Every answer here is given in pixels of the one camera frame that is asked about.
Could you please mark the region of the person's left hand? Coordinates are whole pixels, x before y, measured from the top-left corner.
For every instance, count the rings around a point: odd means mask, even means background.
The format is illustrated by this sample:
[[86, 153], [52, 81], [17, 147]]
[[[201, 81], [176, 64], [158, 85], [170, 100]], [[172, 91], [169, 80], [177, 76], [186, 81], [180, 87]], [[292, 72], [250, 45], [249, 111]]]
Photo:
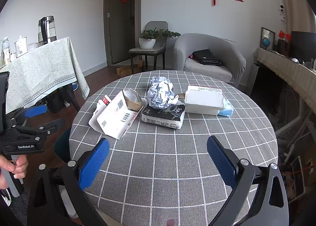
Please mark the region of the person's left hand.
[[27, 155], [19, 155], [14, 165], [3, 155], [0, 155], [1, 169], [11, 172], [16, 179], [24, 179], [27, 174], [28, 160]]

